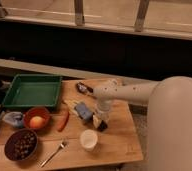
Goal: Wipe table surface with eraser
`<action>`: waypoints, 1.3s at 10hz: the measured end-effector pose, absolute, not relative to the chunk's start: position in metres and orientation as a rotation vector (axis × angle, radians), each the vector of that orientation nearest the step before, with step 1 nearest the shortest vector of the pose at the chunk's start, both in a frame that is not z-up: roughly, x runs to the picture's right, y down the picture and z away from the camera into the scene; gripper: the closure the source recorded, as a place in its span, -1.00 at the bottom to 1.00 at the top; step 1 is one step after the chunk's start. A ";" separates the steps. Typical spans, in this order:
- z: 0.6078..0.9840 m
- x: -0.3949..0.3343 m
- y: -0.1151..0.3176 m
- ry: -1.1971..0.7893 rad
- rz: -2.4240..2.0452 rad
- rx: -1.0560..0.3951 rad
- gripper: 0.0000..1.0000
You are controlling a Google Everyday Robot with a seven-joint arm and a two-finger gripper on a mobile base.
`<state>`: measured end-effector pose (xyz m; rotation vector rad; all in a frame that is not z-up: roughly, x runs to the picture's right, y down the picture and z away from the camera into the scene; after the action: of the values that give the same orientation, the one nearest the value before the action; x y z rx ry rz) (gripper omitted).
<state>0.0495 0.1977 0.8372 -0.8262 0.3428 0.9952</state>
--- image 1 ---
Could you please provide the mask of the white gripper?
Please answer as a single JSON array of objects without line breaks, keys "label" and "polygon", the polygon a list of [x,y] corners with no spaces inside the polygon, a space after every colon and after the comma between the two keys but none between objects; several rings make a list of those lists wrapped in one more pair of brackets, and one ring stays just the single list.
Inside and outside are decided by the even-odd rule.
[{"label": "white gripper", "polygon": [[107,121],[109,119],[109,112],[111,110],[111,101],[110,100],[98,100],[96,104],[96,115],[93,116],[93,125],[95,128],[98,128],[102,120]]}]

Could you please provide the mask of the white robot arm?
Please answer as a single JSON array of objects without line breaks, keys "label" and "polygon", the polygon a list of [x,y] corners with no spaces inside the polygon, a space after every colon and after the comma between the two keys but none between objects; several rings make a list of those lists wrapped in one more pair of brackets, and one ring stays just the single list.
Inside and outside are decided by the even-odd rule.
[{"label": "white robot arm", "polygon": [[108,80],[93,90],[97,109],[120,99],[147,107],[148,171],[192,171],[192,78],[120,86]]}]

